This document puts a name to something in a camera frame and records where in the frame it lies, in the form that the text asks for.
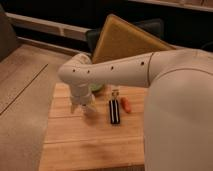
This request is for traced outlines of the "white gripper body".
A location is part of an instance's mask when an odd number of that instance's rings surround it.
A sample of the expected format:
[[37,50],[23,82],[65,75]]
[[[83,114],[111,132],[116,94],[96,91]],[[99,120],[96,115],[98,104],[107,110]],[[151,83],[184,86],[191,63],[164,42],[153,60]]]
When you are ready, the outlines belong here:
[[89,105],[93,102],[93,94],[88,84],[70,85],[70,100],[73,106]]

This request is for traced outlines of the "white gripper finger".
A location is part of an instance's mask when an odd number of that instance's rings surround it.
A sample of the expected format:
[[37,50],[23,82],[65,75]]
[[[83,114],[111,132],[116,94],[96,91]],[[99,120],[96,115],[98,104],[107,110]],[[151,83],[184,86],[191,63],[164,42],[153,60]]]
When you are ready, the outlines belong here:
[[71,104],[70,112],[73,114],[75,112],[76,108],[77,108],[77,105]]
[[85,115],[92,115],[97,112],[96,106],[94,104],[83,105],[82,110]]

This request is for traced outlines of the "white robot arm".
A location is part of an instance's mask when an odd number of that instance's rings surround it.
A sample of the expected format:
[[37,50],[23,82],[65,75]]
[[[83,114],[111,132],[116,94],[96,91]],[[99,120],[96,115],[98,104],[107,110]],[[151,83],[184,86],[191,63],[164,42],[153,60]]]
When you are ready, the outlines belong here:
[[71,101],[90,83],[146,87],[145,171],[213,171],[213,53],[177,49],[92,64],[78,54],[59,69]]

